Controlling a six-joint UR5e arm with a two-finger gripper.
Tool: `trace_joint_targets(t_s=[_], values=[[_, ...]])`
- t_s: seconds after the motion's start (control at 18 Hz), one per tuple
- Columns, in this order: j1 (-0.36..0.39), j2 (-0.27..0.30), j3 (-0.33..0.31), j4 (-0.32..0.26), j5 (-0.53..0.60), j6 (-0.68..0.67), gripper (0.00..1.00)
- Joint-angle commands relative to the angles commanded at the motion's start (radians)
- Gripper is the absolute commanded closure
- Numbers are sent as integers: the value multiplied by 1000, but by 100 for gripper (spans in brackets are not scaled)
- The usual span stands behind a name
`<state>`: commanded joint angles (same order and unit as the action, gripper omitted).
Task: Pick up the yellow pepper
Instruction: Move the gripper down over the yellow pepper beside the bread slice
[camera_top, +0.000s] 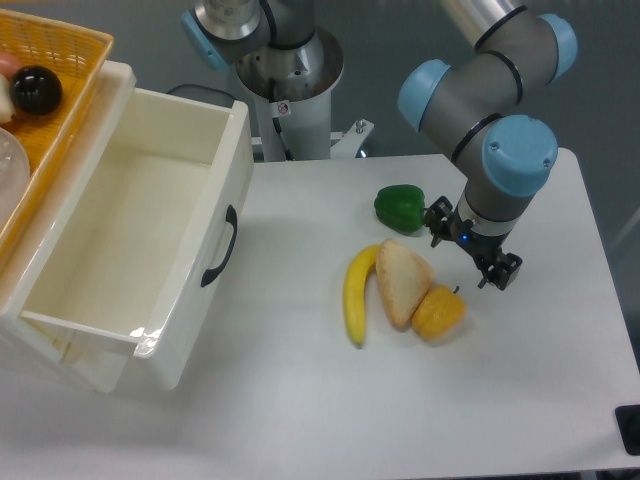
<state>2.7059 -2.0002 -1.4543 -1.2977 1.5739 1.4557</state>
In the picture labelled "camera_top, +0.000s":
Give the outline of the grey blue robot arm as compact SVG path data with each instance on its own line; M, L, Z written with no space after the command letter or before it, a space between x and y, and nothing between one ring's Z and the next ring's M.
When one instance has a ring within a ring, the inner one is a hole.
M457 69L438 59L421 64L397 106L467 180L456 204L442 198L426 210L433 241L457 244L484 283L505 289L522 261L503 242L558 155L550 128L511 108L574 64L577 38L564 19L537 16L520 1L443 7L475 55ZM344 60L312 2L200 1L181 22L204 63L234 70L253 97L266 160L329 157L331 92Z

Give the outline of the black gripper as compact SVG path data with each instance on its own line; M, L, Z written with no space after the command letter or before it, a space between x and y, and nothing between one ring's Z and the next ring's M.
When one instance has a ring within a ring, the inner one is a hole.
M511 233L510 222L487 220L468 203L459 203L453 213L449 200L441 196L425 210L423 226L432 236L432 248L441 241L452 240L474 259L482 274L480 289L490 284L505 290L517 277L522 258L501 252L503 242Z

